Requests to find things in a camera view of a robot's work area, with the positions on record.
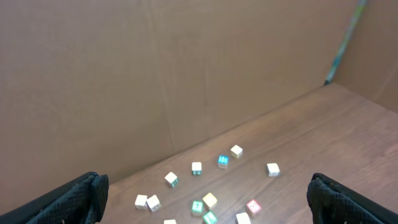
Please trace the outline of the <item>wooden block red side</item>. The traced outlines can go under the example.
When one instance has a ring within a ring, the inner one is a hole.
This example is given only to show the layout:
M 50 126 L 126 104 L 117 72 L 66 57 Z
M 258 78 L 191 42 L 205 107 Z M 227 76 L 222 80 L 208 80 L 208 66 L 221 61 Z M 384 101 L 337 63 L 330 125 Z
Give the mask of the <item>wooden block red side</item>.
M 146 209 L 147 208 L 147 195 L 138 194 L 134 204 L 137 209 Z

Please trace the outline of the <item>green numeral four block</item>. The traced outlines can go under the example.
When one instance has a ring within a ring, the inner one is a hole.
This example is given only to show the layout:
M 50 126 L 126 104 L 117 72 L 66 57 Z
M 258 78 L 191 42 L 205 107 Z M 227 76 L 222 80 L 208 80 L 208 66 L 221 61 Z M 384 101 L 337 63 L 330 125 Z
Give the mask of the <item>green numeral four block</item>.
M 194 201 L 192 202 L 191 211 L 192 211 L 192 215 L 193 215 L 193 216 L 201 216 L 202 213 L 203 213 L 203 211 L 204 211 L 204 204 L 203 204 L 203 202 L 202 202 L 202 201 L 194 200 Z

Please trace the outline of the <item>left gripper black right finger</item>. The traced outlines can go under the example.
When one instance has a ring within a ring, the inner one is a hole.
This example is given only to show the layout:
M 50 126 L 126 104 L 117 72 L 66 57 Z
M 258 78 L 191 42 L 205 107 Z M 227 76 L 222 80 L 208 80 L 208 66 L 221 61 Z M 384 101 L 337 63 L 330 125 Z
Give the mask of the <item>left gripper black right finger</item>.
M 397 224 L 397 214 L 321 173 L 308 185 L 314 224 Z

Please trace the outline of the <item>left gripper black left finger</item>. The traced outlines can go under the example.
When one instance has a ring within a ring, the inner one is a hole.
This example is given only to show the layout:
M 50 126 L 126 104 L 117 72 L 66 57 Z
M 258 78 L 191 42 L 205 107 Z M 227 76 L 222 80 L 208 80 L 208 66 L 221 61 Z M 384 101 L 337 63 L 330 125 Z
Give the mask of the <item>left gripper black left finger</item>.
M 1 215 L 1 224 L 95 224 L 103 218 L 108 191 L 107 175 L 87 172 Z

